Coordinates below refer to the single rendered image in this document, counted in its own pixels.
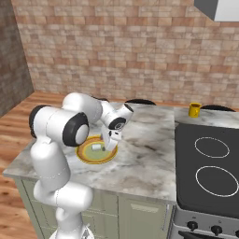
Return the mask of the grey range hood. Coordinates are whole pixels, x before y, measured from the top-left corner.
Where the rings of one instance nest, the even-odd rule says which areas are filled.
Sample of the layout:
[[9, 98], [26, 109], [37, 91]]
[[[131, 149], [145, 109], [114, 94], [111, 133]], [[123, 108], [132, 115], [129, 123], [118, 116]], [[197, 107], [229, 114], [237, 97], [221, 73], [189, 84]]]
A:
[[194, 6], [212, 21], [239, 22], [239, 0], [194, 0]]

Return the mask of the silver oven front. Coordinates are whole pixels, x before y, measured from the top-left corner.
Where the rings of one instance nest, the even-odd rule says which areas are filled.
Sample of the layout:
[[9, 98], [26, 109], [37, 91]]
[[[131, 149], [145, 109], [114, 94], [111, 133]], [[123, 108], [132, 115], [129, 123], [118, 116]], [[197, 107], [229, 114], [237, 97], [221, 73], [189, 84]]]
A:
[[239, 230], [239, 219], [183, 210], [176, 206], [169, 239], [184, 239], [178, 234], [179, 231], [192, 232], [187, 227], [189, 221], [196, 221], [198, 223], [198, 228], [193, 233], [204, 235], [215, 236], [211, 232], [211, 227], [214, 225], [222, 228], [222, 233], [218, 237], [233, 238], [236, 237], [235, 232]]

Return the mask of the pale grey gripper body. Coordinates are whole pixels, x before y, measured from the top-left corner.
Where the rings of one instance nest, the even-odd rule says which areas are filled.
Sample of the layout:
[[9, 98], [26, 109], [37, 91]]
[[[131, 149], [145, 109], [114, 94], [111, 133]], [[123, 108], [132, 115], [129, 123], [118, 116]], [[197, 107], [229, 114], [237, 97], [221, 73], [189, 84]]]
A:
[[120, 140], [120, 133], [118, 131], [104, 132], [103, 140], [105, 143], [105, 149], [107, 151], [112, 151]]

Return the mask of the black hob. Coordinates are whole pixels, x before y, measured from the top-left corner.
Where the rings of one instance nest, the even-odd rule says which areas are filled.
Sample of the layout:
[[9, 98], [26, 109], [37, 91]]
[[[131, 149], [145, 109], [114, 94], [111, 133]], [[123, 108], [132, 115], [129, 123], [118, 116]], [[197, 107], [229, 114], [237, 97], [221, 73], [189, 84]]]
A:
[[181, 123], [175, 141], [178, 205], [239, 218], [239, 129]]

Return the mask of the yellow plate with green centre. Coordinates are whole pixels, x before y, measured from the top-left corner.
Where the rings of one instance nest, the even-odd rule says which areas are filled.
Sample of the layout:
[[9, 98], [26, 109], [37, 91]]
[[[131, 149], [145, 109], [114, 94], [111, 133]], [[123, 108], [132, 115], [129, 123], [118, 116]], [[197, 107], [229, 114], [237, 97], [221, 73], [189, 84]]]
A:
[[[101, 150], [93, 151], [91, 145], [101, 144]], [[111, 161], [118, 153], [118, 148], [112, 151], [105, 149], [105, 143], [100, 134], [89, 136], [87, 140], [75, 149], [77, 157], [87, 164], [102, 164]]]

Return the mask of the yellow mug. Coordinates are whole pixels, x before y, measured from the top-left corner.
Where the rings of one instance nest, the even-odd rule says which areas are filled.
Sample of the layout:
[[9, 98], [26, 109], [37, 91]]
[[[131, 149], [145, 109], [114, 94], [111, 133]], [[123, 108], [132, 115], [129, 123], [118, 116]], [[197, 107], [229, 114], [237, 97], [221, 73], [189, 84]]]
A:
[[201, 106], [202, 105], [200, 103], [190, 103], [189, 116], [191, 118], [198, 118]]

